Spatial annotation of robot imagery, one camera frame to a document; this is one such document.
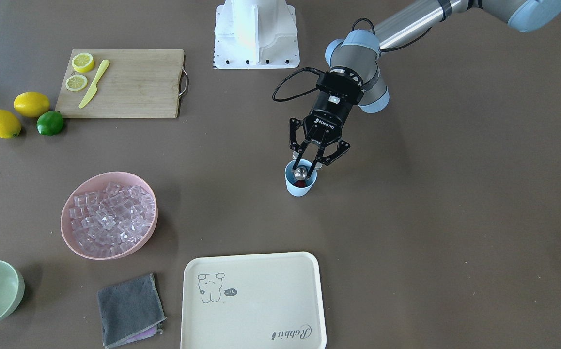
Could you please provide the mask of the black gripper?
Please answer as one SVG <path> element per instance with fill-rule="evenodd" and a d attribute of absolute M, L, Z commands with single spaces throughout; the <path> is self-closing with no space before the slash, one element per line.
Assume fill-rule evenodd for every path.
<path fill-rule="evenodd" d="M 301 121 L 289 122 L 289 146 L 294 151 L 294 172 L 309 172 L 309 177 L 321 168 L 331 165 L 349 150 L 342 139 L 342 128 L 352 109 L 352 104 L 340 97 L 320 91 L 309 114 Z M 302 165 L 303 154 L 310 144 L 318 150 L 310 168 Z"/>

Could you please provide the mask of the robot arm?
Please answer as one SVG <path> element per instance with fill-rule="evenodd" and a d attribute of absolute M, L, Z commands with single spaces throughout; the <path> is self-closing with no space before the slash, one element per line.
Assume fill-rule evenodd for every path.
<path fill-rule="evenodd" d="M 318 96 L 306 117 L 289 121 L 289 146 L 294 153 L 289 178 L 307 181 L 315 170 L 349 150 L 342 129 L 353 106 L 366 113 L 387 106 L 390 93 L 377 64 L 383 54 L 410 46 L 435 24 L 473 8 L 517 31 L 531 32 L 561 13 L 561 0 L 417 0 L 376 26 L 365 18 L 369 29 L 353 27 L 346 38 L 329 44 L 327 71 L 312 67 L 297 71 L 317 75 Z"/>

